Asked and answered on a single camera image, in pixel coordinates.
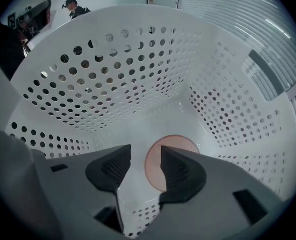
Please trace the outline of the pink translucent cup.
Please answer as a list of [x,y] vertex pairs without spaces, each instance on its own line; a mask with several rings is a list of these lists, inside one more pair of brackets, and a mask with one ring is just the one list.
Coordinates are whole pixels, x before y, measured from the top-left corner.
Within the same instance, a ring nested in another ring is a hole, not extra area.
[[168,135],[156,141],[149,149],[145,159],[145,175],[150,185],[160,192],[165,192],[166,180],[161,170],[161,146],[178,148],[199,154],[197,146],[181,135]]

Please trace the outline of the person's black shirt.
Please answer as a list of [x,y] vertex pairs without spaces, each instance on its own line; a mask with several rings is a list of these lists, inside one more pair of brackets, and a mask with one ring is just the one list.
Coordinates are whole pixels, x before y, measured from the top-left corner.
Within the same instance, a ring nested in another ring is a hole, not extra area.
[[25,59],[22,42],[26,36],[0,22],[0,67],[11,80]]

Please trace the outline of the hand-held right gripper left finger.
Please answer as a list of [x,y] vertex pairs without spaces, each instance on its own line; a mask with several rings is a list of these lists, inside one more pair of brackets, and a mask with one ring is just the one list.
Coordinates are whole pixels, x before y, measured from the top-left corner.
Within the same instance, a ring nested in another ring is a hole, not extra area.
[[131,165],[131,146],[46,159],[33,152],[38,179],[53,208],[60,240],[125,240],[101,219],[115,210],[122,224],[118,189]]

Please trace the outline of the white perforated plastic basket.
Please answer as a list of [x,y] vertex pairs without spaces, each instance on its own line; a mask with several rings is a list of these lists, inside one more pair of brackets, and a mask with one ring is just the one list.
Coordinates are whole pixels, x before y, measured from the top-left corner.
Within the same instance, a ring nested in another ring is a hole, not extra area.
[[6,132],[29,147],[21,160],[41,189],[34,151],[49,160],[131,146],[117,192],[123,223],[111,208],[101,219],[125,240],[152,240],[164,192],[144,165],[165,136],[243,169],[277,195],[281,212],[295,194],[292,93],[248,45],[188,13],[125,5],[81,16],[37,44],[11,85],[22,100]]

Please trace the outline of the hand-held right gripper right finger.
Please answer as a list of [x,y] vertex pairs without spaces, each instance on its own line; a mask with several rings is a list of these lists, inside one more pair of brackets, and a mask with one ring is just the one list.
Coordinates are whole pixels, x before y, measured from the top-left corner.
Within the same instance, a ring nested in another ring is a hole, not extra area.
[[161,147],[166,191],[150,225],[152,240],[257,240],[284,203],[238,166]]

